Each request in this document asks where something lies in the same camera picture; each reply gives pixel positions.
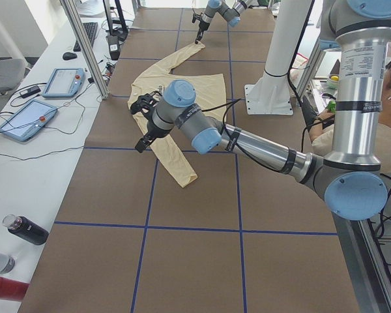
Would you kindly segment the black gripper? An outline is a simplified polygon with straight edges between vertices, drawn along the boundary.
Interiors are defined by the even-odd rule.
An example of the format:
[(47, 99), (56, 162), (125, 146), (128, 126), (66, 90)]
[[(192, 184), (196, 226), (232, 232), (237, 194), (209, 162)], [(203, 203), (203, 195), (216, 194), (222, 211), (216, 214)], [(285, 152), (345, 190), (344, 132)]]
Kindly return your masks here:
[(165, 136), (166, 131), (156, 126), (152, 119), (149, 119), (147, 121), (147, 133), (144, 135), (144, 137), (138, 140), (135, 145), (135, 150), (138, 152), (144, 152), (144, 150), (146, 150), (146, 148), (151, 145), (152, 140), (164, 138)]
[(207, 30), (207, 22), (200, 20), (199, 21), (199, 31), (197, 32), (197, 36), (195, 38), (195, 43), (198, 44), (203, 38), (203, 32)]

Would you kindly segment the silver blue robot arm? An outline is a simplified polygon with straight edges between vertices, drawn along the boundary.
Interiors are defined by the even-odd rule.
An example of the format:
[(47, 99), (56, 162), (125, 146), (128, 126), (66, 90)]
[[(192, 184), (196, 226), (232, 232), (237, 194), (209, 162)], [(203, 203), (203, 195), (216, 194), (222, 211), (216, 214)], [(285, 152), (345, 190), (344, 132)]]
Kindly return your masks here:
[(325, 1), (320, 39), (341, 50), (340, 81), (331, 145), (317, 153), (290, 147), (207, 117), (194, 86), (174, 80), (163, 93), (141, 95), (132, 114), (145, 118), (144, 151), (179, 129), (200, 154), (220, 145), (312, 189), (336, 215), (365, 220), (380, 213), (388, 196), (381, 179), (391, 172), (391, 128), (379, 126), (391, 1)]
[(192, 23), (196, 20), (199, 22), (199, 29), (195, 38), (195, 43), (198, 44), (203, 38), (203, 33), (209, 28), (212, 19), (216, 13), (218, 13), (231, 27), (236, 26), (240, 21), (240, 15), (249, 8), (252, 1), (240, 0), (235, 1), (234, 5), (230, 8), (224, 1), (220, 0), (208, 0), (207, 6), (204, 12), (192, 15)]

